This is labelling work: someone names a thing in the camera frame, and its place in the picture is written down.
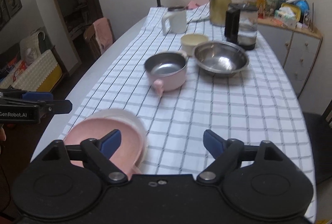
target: wooden countertop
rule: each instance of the wooden countertop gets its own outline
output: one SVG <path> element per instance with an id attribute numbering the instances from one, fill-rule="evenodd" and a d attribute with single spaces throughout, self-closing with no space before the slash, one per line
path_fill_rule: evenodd
<path id="1" fill-rule="evenodd" d="M 279 27 L 279 28 L 283 28 L 283 29 L 286 29 L 286 30 L 291 30 L 291 31 L 294 31 L 294 32 L 306 34 L 310 37 L 314 37 L 314 38 L 318 38 L 318 39 L 322 38 L 321 32 L 316 27 L 314 27 L 313 32 L 311 32 L 310 30 L 308 30 L 306 28 L 289 28 L 286 25 L 280 25 L 279 23 L 277 23 L 276 20 L 273 17 L 269 17 L 269 18 L 265 18 L 265 19 L 258 18 L 258 24 Z"/>

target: pink cloth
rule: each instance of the pink cloth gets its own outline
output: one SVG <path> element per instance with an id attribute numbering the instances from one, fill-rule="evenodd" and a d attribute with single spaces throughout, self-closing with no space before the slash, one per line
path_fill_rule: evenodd
<path id="1" fill-rule="evenodd" d="M 188 4 L 188 6 L 187 6 L 187 8 L 188 8 L 188 9 L 196 9 L 196 8 L 198 8 L 199 6 L 200 6 L 200 5 L 197 4 L 195 1 L 190 1 L 189 4 Z"/>
<path id="2" fill-rule="evenodd" d="M 95 28 L 100 53 L 103 54 L 113 44 L 112 32 L 107 18 L 103 17 L 96 20 L 93 27 Z"/>

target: screw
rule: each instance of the screw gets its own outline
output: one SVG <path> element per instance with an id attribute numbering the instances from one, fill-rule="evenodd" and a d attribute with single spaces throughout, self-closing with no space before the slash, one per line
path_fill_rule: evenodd
<path id="1" fill-rule="evenodd" d="M 167 181 L 166 180 L 159 180 L 158 184 L 160 184 L 160 185 L 166 185 Z"/>
<path id="2" fill-rule="evenodd" d="M 156 182 L 149 182 L 148 185 L 151 186 L 151 187 L 158 186 L 158 184 Z"/>
<path id="3" fill-rule="evenodd" d="M 114 171 L 108 175 L 109 179 L 112 181 L 121 181 L 125 178 L 125 175 L 123 173 L 120 173 L 118 171 Z"/>
<path id="4" fill-rule="evenodd" d="M 211 171 L 204 171 L 202 173 L 200 173 L 200 178 L 206 181 L 210 181 L 215 179 L 216 175 L 215 173 L 211 172 Z"/>

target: checkered tablecloth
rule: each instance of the checkered tablecloth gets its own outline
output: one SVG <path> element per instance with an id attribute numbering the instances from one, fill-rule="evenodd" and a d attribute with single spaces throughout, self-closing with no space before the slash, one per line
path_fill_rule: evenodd
<path id="1" fill-rule="evenodd" d="M 232 78 L 206 75 L 188 61 L 187 81 L 159 98 L 144 73 L 144 62 L 165 50 L 179 50 L 183 34 L 162 34 L 166 8 L 151 8 L 138 36 L 94 85 L 63 130 L 68 131 L 92 113 L 108 108 L 132 111 L 148 130 L 148 151 L 141 171 L 146 174 L 194 176 L 213 158 L 203 146 L 203 133 L 211 129 L 221 137 L 245 144 L 275 143 L 315 185 L 313 158 L 298 100 L 275 54 L 258 34 L 256 48 L 248 51 L 246 71 Z M 209 6 L 187 11 L 188 33 L 224 40 L 223 28 L 204 17 Z M 315 220 L 315 196 L 306 216 Z"/>

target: thermos lid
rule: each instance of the thermos lid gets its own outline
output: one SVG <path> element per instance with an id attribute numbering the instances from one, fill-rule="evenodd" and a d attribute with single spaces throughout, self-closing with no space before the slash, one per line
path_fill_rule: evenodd
<path id="1" fill-rule="evenodd" d="M 230 3 L 229 6 L 234 9 L 239 9 L 243 11 L 257 12 L 258 8 L 254 5 L 247 5 L 244 3 Z"/>
<path id="2" fill-rule="evenodd" d="M 169 7 L 167 10 L 168 11 L 181 11 L 181 10 L 186 10 L 187 7 L 185 6 L 173 6 L 173 7 Z"/>

